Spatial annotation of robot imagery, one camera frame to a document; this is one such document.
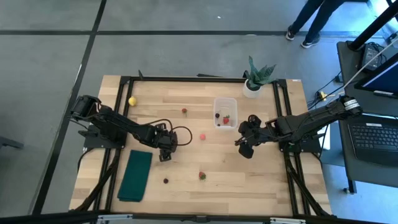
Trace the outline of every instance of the white pot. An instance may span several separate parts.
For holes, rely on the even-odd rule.
[[[257,98],[260,95],[262,86],[260,86],[260,89],[252,91],[246,86],[247,82],[248,80],[246,80],[243,85],[243,95],[247,98]]]

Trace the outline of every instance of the plastic bin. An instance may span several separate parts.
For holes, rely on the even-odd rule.
[[[229,123],[224,124],[223,118],[229,115]],[[214,99],[213,120],[216,129],[232,130],[238,126],[238,102],[234,98],[217,97]]]

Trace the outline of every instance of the black shoe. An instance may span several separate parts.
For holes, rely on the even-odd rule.
[[[317,37],[316,37],[312,42],[307,42],[306,40],[304,40],[304,41],[301,43],[301,46],[302,46],[303,48],[305,48],[305,49],[308,49],[308,48],[310,48],[311,46],[314,46],[314,45],[318,44],[320,39],[321,39],[321,36],[318,34]]]
[[[294,40],[294,34],[290,31],[291,28],[292,28],[291,25],[287,28],[287,32],[286,32],[286,36],[285,37],[288,40]]]

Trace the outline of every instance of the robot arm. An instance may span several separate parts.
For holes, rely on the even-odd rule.
[[[261,120],[256,115],[250,115],[248,121],[240,124],[238,131],[242,138],[235,141],[235,145],[239,146],[239,153],[250,159],[254,152],[253,146],[269,141],[295,144],[327,124],[361,113],[362,108],[354,98],[342,96],[316,110],[272,119],[266,122],[265,128],[260,128]]]
[[[92,123],[99,129],[101,137],[110,141],[117,141],[120,136],[131,133],[141,144],[160,148],[161,162],[171,160],[171,153],[177,148],[177,135],[172,130],[168,131],[165,123],[155,126],[150,123],[137,124],[112,108],[101,105],[101,101],[92,96],[79,96],[71,110],[71,117],[76,121]]]

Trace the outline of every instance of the green cloth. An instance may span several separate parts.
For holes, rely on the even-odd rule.
[[[126,171],[119,189],[118,199],[122,202],[140,202],[148,181],[152,153],[130,152]]]

